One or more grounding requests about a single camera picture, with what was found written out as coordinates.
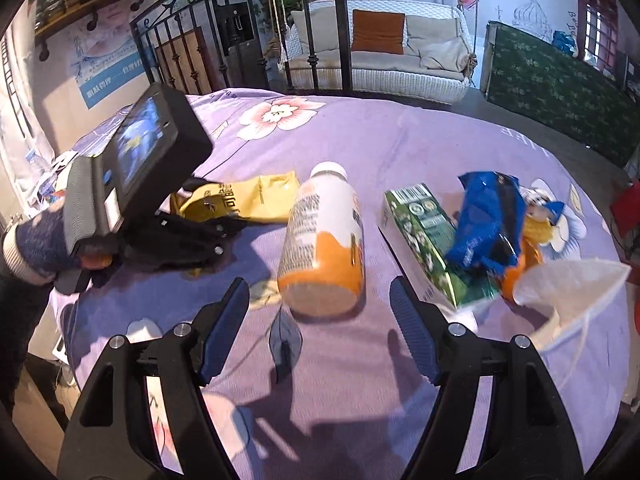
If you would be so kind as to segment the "left gloved hand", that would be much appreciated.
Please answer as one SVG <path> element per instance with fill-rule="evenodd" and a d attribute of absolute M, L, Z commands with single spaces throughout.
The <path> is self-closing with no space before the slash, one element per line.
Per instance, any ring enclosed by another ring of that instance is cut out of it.
<path fill-rule="evenodd" d="M 1 274 L 29 285 L 50 284 L 61 272 L 102 271 L 111 255 L 71 256 L 64 234 L 65 200 L 58 200 L 34 218 L 11 226 L 2 236 Z"/>

